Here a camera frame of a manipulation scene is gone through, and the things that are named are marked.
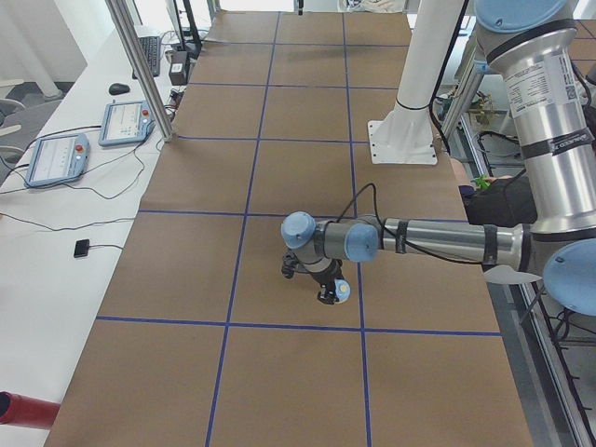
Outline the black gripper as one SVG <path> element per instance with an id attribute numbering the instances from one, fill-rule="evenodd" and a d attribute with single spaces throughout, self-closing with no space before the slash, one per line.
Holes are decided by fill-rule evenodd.
<path id="1" fill-rule="evenodd" d="M 310 276 L 320 285 L 318 300 L 325 305 L 334 305 L 338 302 L 335 281 L 345 279 L 342 265 L 341 260 L 330 260 L 330 263 L 322 270 L 309 272 Z"/>

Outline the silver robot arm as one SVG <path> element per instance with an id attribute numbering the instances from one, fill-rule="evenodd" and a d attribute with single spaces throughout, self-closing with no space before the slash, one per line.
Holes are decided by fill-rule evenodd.
<path id="1" fill-rule="evenodd" d="M 297 211 L 281 225 L 281 271 L 311 276 L 321 302 L 348 298 L 343 261 L 368 262 L 385 250 L 530 272 L 562 306 L 594 314 L 595 155 L 568 54 L 571 9 L 565 1 L 478 1 L 474 9 L 481 51 L 506 84 L 536 221 L 511 228 L 375 214 L 316 221 Z"/>

